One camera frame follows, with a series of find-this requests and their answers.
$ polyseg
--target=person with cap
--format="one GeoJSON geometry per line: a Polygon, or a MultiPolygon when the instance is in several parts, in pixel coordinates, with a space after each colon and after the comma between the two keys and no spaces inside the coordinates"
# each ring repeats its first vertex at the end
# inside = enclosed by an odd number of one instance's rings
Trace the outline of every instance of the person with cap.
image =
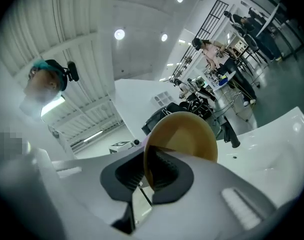
{"type": "Polygon", "coordinates": [[[257,47],[271,62],[273,60],[279,61],[282,59],[280,50],[266,29],[259,36],[256,36],[262,28],[262,25],[254,18],[241,17],[237,14],[231,14],[228,11],[225,11],[223,14],[229,18],[232,27],[234,27],[242,37],[249,34],[255,40],[257,47]]]}
{"type": "Polygon", "coordinates": [[[225,52],[225,46],[214,40],[200,40],[195,38],[192,45],[198,51],[203,50],[203,54],[209,61],[211,69],[216,70],[221,75],[235,71],[233,80],[238,84],[238,88],[243,93],[244,106],[254,104],[256,95],[254,89],[238,70],[234,61],[225,52]]]}
{"type": "Polygon", "coordinates": [[[79,79],[73,62],[64,68],[53,59],[39,60],[23,89],[0,60],[0,163],[25,155],[27,144],[52,161],[75,159],[64,136],[41,119],[43,107],[61,96],[68,79],[79,79]],[[7,150],[9,142],[15,150],[7,150]]]}

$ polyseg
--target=tan cup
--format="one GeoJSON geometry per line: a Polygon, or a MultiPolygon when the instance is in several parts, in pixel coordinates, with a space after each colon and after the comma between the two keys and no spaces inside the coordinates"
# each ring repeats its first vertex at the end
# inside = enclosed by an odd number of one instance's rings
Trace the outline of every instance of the tan cup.
{"type": "Polygon", "coordinates": [[[149,135],[144,148],[144,174],[151,188],[154,188],[153,175],[148,167],[150,146],[217,161],[214,132],[205,120],[190,112],[167,115],[157,123],[149,135]]]}

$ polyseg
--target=white ceiling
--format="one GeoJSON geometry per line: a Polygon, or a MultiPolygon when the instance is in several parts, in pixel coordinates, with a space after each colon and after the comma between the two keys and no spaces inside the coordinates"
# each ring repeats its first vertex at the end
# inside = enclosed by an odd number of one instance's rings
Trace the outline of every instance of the white ceiling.
{"type": "Polygon", "coordinates": [[[114,80],[157,78],[196,2],[17,0],[0,24],[0,58],[23,87],[40,58],[76,63],[80,80],[44,116],[72,145],[122,123],[108,97],[114,80]],[[125,31],[123,40],[114,39],[116,29],[125,31]]]}

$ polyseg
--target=black metal grid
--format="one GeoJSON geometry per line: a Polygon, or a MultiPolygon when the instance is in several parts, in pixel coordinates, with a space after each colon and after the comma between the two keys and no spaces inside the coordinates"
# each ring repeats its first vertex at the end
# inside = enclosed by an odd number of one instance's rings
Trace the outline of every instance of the black metal grid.
{"type": "MultiPolygon", "coordinates": [[[[203,40],[207,39],[212,33],[212,31],[215,29],[216,25],[218,24],[219,20],[223,16],[224,11],[227,8],[228,8],[227,3],[224,3],[221,0],[216,0],[210,13],[208,14],[201,28],[197,32],[196,37],[203,40]]],[[[184,71],[187,69],[188,65],[192,62],[196,54],[197,54],[197,50],[192,45],[190,45],[190,47],[185,52],[183,58],[181,59],[179,65],[174,70],[174,73],[171,77],[171,81],[179,78],[184,73],[184,71]]]]}

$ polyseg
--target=woman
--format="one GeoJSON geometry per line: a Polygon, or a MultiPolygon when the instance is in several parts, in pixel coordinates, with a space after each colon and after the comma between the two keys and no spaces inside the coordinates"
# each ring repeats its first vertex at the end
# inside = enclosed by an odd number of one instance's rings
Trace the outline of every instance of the woman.
{"type": "MultiPolygon", "coordinates": [[[[175,84],[177,86],[179,86],[180,90],[182,91],[183,95],[186,97],[187,101],[191,102],[191,101],[194,101],[194,100],[198,99],[196,94],[195,94],[197,92],[197,87],[195,87],[194,85],[185,84],[179,79],[175,80],[175,84]]],[[[205,98],[207,95],[203,94],[203,96],[199,96],[199,97],[204,101],[204,103],[206,105],[210,106],[208,101],[207,101],[207,98],[205,98]]]]}
{"type": "Polygon", "coordinates": [[[197,85],[197,83],[196,82],[192,82],[192,79],[191,78],[188,78],[187,79],[187,82],[188,82],[188,84],[191,86],[191,87],[193,87],[196,91],[198,91],[199,93],[201,93],[201,94],[204,94],[204,95],[206,95],[206,96],[208,96],[212,101],[216,101],[216,97],[215,96],[213,96],[209,91],[207,91],[204,87],[199,87],[198,85],[197,85]]]}
{"type": "Polygon", "coordinates": [[[203,50],[203,54],[206,59],[210,62],[211,69],[217,70],[221,75],[228,72],[229,74],[233,71],[236,72],[233,80],[239,85],[240,91],[243,92],[244,106],[248,104],[254,104],[256,102],[256,95],[245,77],[240,73],[234,61],[226,54],[225,46],[217,41],[212,40],[200,40],[195,38],[192,41],[192,45],[198,51],[203,50]]]}

